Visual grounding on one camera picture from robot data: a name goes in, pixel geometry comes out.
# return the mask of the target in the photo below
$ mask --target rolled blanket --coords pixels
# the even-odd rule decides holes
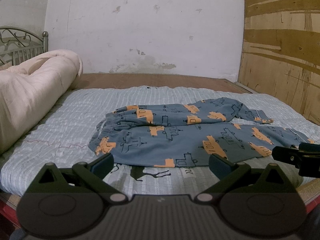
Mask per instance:
[[[0,155],[33,128],[83,71],[81,58],[58,49],[0,71]]]

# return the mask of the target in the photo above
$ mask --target striped mattress cover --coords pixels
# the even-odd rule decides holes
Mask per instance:
[[[288,105],[266,94],[147,86],[123,90],[74,90],[61,96],[44,119],[0,157],[0,188],[4,192],[22,196],[45,163],[54,162],[59,168],[67,168],[79,161],[91,162],[96,159],[87,147],[88,142],[104,115],[117,108],[126,105],[188,104],[220,97],[239,100],[251,109],[261,109],[274,119],[273,126],[296,129],[320,143],[320,126],[312,124]],[[232,122],[253,124],[236,118]],[[269,156],[246,162],[253,168],[264,168],[276,161]],[[276,163],[296,188],[304,190],[301,196],[306,204],[316,199],[320,191],[319,183],[314,184],[313,178],[300,177],[292,165]],[[218,178],[208,167],[137,168],[115,164],[104,181],[129,197],[133,194],[190,194],[193,197],[216,183]]]

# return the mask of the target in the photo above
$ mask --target triangular cutout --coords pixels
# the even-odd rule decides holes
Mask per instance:
[[[39,183],[48,183],[48,182],[54,182],[54,177],[50,170],[46,170],[39,181]]]
[[[276,170],[271,170],[269,172],[266,182],[272,182],[272,183],[278,183],[278,184],[284,183],[283,179],[280,177],[279,173]]]

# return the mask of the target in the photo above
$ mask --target bed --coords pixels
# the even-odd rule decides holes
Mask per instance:
[[[251,94],[227,80],[157,74],[84,74],[74,90],[64,93],[46,116],[0,157],[3,191],[0,196],[6,204],[3,213],[18,224],[15,207],[45,163],[54,162],[59,168],[67,168],[79,161],[94,160],[96,156],[88,149],[88,142],[106,113],[126,105],[188,104],[221,97],[239,100],[252,109],[262,109],[274,119],[274,126],[296,129],[320,144],[320,126],[272,96]],[[236,118],[232,122],[251,124]],[[268,156],[246,162],[253,168],[264,168],[275,161]],[[276,163],[310,211],[319,201],[319,179],[300,177],[294,166]],[[216,183],[218,178],[208,167],[144,168],[115,163],[104,181],[129,197],[133,194],[190,194],[193,197]]]

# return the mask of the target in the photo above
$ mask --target mattress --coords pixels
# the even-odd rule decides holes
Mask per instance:
[[[261,109],[274,119],[273,126],[296,129],[320,143],[320,126],[265,94],[147,86],[123,90],[74,90],[62,95],[50,112],[0,157],[0,188],[22,196],[45,163],[54,162],[59,168],[67,168],[79,161],[96,159],[87,145],[96,125],[106,113],[117,108],[126,105],[188,104],[220,97],[239,100],[251,109]],[[255,124],[236,118],[232,122]],[[264,168],[270,162],[278,163],[295,187],[313,179],[300,177],[294,166],[274,161],[272,156],[246,161],[253,168]],[[143,168],[115,163],[104,181],[131,197],[133,194],[194,196],[219,180],[208,167]]]

